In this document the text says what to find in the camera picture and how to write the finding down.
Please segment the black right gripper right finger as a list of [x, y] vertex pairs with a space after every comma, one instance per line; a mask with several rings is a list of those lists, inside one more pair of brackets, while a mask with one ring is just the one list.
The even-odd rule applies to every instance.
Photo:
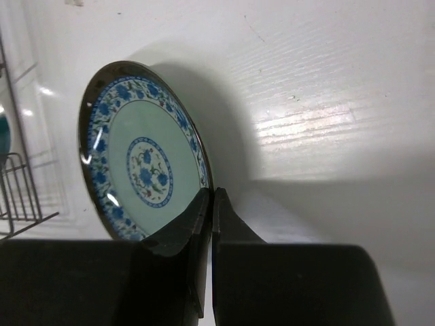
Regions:
[[348, 244], [272, 244], [213, 203], [213, 313], [217, 325], [393, 325], [377, 267]]

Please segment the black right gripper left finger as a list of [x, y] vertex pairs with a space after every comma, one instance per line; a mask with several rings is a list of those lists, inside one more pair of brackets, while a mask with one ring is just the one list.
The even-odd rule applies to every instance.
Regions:
[[6, 240], [2, 325], [197, 325], [210, 191], [144, 240]]

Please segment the blue patterned small plate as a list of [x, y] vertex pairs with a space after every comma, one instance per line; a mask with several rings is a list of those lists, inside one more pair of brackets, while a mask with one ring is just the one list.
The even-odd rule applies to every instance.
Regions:
[[149, 67], [111, 62], [89, 81], [78, 118], [86, 188], [116, 240], [166, 226], [213, 177], [200, 134], [177, 95]]

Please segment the green red rimmed white plate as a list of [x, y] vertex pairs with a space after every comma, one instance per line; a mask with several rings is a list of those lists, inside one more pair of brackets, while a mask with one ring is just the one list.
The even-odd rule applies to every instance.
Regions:
[[1, 148], [1, 170], [3, 170], [6, 164], [6, 160], [9, 158], [12, 152], [12, 133], [3, 106], [1, 106], [1, 115], [0, 115], [0, 148]]

